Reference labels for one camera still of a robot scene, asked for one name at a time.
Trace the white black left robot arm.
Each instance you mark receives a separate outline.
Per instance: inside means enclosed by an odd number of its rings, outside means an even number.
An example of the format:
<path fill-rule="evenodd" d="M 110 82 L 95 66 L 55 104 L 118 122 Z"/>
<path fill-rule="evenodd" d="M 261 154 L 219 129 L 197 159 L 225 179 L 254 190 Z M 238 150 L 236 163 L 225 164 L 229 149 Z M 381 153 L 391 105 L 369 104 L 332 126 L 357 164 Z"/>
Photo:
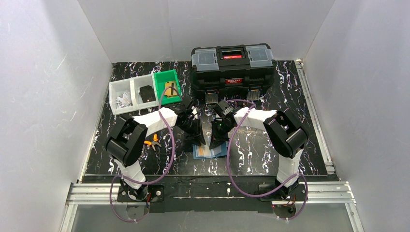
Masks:
<path fill-rule="evenodd" d="M 114 159 L 122 173 L 121 185 L 136 200 L 147 197 L 146 177 L 139 158 L 146 137 L 168 127 L 178 127 L 186 140 L 194 145 L 204 145 L 202 123 L 193 100 L 183 100 L 142 116 L 120 116 L 104 144 L 105 151 Z"/>

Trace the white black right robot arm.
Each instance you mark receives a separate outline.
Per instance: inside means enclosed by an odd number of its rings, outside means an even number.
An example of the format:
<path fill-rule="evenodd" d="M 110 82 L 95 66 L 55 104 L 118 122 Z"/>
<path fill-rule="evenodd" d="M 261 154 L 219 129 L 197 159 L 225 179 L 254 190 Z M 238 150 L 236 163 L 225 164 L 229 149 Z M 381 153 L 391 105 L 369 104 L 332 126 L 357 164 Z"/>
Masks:
<path fill-rule="evenodd" d="M 265 198 L 279 192 L 287 197 L 299 183 L 299 162 L 308 141 L 309 134 L 290 109 L 258 110 L 255 106 L 233 108 L 228 101 L 221 100 L 213 107 L 217 114 L 211 123 L 211 149 L 223 144 L 232 144 L 229 138 L 231 130 L 237 131 L 241 126 L 251 127 L 267 132 L 274 149 L 279 154 L 279 167 L 275 179 L 275 188 L 265 193 L 249 194 L 239 188 L 228 176 L 232 185 L 243 195 L 252 198 Z"/>

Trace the blue leather card holder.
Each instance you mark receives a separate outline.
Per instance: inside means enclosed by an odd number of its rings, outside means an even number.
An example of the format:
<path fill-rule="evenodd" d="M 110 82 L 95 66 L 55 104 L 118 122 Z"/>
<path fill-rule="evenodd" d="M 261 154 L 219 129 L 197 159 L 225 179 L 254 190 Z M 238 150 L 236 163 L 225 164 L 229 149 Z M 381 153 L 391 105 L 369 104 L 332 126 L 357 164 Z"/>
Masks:
<path fill-rule="evenodd" d="M 217 157 L 225 157 L 227 155 L 227 144 L 221 144 L 216 148 L 210 149 L 208 145 L 192 145 L 193 158 L 195 160 L 211 159 Z"/>

